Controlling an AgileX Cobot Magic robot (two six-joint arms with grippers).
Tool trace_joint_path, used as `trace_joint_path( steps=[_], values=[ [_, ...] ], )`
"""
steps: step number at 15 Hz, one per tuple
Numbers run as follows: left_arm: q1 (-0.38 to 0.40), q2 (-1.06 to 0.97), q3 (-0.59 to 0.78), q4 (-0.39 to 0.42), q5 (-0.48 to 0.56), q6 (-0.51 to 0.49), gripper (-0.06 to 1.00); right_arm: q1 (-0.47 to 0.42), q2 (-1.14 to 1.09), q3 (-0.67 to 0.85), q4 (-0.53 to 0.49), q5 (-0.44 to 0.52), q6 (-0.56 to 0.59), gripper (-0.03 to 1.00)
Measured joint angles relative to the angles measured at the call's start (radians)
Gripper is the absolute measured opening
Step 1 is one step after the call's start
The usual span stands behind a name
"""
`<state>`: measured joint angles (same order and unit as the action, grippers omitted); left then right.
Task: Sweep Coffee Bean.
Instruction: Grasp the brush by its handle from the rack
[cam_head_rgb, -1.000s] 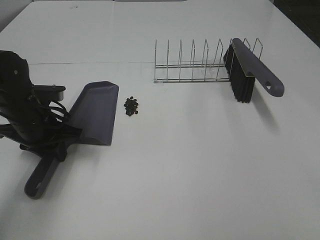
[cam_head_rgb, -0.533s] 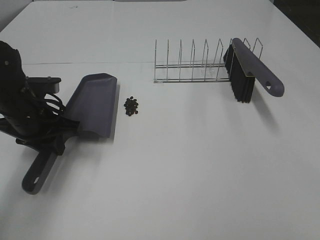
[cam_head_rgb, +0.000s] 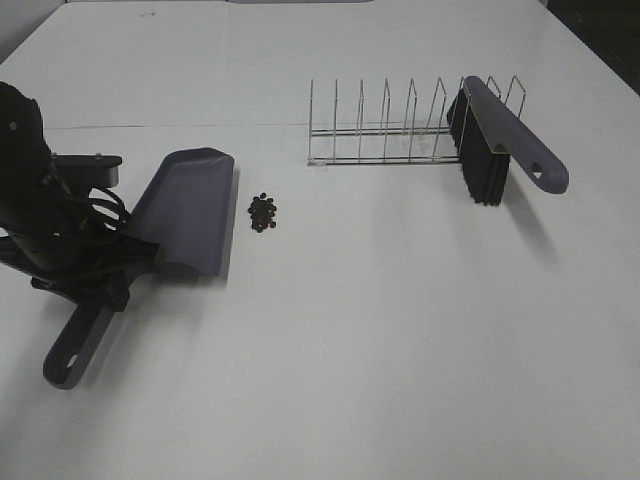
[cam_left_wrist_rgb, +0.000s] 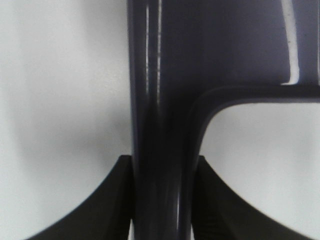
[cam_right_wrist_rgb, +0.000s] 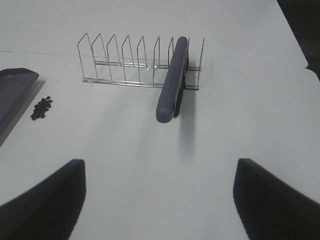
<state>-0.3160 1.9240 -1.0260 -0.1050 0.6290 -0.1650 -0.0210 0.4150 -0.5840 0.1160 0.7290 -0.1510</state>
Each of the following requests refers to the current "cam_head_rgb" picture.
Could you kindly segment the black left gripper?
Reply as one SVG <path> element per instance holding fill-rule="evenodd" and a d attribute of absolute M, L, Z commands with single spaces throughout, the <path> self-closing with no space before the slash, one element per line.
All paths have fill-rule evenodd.
<path fill-rule="evenodd" d="M 130 284 L 154 270 L 157 242 L 129 234 L 119 199 L 1 201 L 1 262 L 32 277 L 32 286 L 75 302 L 127 306 Z"/>

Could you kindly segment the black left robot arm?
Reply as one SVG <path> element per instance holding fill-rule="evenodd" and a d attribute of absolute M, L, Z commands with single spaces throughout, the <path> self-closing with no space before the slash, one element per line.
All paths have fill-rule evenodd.
<path fill-rule="evenodd" d="M 121 312 L 158 246 L 130 236 L 118 156 L 55 155 L 36 100 L 1 85 L 1 262 L 32 285 Z"/>

